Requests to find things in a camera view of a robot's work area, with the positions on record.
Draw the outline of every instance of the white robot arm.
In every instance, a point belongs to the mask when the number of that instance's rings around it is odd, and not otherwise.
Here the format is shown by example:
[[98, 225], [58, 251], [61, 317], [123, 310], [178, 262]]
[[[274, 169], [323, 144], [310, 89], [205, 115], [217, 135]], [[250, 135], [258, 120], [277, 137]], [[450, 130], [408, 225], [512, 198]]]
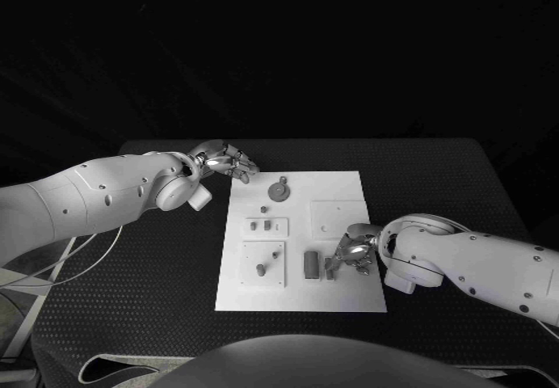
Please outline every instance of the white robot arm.
[[472, 232], [443, 217], [411, 214], [384, 228], [349, 227], [335, 254], [368, 275], [371, 251], [387, 265], [385, 283], [405, 293], [438, 287], [447, 276], [477, 299], [559, 326], [559, 252]]
[[250, 182], [258, 167], [232, 145], [207, 141], [189, 154], [149, 152], [91, 160], [37, 182], [0, 188], [0, 267], [65, 238], [136, 221], [146, 210], [196, 210], [212, 195], [199, 183], [215, 171]]

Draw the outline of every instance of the table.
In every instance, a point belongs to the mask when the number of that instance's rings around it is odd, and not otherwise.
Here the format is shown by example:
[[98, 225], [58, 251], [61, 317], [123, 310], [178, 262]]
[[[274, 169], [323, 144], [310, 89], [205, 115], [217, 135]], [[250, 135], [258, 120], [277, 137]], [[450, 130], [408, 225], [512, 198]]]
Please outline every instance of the table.
[[[188, 152], [204, 140], [129, 141], [122, 154]], [[483, 149], [472, 139], [230, 140], [263, 171], [361, 172], [369, 218], [384, 225], [433, 213], [473, 230], [531, 241]], [[451, 365], [528, 365], [559, 381], [551, 352], [559, 341], [529, 318], [464, 295], [446, 280], [407, 295], [385, 287], [388, 314], [215, 311], [230, 178], [204, 181], [214, 200], [149, 211], [124, 227], [111, 256], [84, 277], [57, 287], [34, 333], [48, 386], [80, 386], [77, 375], [98, 354], [198, 356], [238, 340], [322, 334], [366, 340]], [[70, 260], [60, 279], [100, 257], [116, 232]], [[111, 365], [94, 373], [107, 375]], [[111, 386], [133, 374], [116, 373]]]

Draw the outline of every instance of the black background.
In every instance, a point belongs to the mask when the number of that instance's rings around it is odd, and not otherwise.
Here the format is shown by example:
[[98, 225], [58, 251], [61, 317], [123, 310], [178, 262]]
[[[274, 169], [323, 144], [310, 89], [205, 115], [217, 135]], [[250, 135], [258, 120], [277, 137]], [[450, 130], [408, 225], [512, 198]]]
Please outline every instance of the black background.
[[473, 137], [554, 247], [558, 17], [549, 1], [3, 6], [0, 185], [132, 139]]

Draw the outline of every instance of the robotic hand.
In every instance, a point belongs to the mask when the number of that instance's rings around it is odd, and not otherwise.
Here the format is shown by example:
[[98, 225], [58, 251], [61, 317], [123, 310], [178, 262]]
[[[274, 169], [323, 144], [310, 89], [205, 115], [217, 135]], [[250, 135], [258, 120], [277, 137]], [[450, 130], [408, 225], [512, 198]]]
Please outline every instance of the robotic hand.
[[214, 140], [189, 154], [153, 151], [90, 160], [0, 188], [0, 267], [49, 243], [119, 228], [150, 209], [173, 210], [189, 202], [201, 210], [212, 198], [201, 179], [214, 171], [244, 183], [260, 173], [247, 154]]
[[559, 252], [472, 232], [443, 217], [411, 214], [385, 227], [352, 225], [328, 269], [345, 262], [368, 275], [377, 251], [388, 268], [385, 284], [404, 293], [417, 285], [438, 287], [447, 275], [472, 297], [559, 326]]

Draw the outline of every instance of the black table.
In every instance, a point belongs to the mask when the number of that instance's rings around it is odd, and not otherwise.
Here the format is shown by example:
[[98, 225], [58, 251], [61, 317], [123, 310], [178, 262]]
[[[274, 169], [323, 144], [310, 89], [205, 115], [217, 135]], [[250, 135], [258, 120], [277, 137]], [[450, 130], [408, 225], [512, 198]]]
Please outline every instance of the black table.
[[[202, 141], [130, 141], [122, 154], [188, 152]], [[433, 213], [477, 231], [531, 241], [490, 161], [472, 139], [231, 140], [263, 171], [355, 171], [369, 218], [385, 224]], [[214, 200], [149, 211], [124, 227], [111, 255], [49, 295], [34, 350], [49, 387], [80, 386], [77, 375], [98, 354], [198, 356], [238, 340], [274, 334], [335, 335], [377, 342], [451, 365], [519, 366], [559, 381], [551, 352], [559, 341], [529, 318], [466, 296], [446, 280], [407, 295], [385, 287], [388, 314], [215, 311], [231, 181], [204, 185]], [[114, 232], [70, 260], [60, 279], [97, 260]], [[97, 365], [107, 375], [116, 365]], [[113, 386], [147, 371], [124, 369], [93, 386]]]

